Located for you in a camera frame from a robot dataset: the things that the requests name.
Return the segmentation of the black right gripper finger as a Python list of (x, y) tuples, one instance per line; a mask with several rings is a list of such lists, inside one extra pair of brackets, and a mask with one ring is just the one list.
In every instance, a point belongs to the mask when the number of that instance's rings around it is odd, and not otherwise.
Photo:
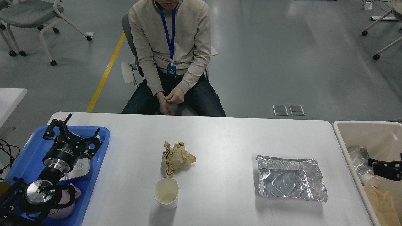
[(372, 158), (368, 159), (368, 165), (373, 167), (374, 175), (392, 180), (401, 181), (402, 168), (401, 161), (379, 161)]

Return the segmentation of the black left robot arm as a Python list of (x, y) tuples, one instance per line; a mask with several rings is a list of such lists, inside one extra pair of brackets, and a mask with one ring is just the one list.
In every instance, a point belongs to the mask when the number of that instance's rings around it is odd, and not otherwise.
[(109, 144), (105, 127), (53, 119), (29, 138), (6, 176), (1, 225), (79, 226)]

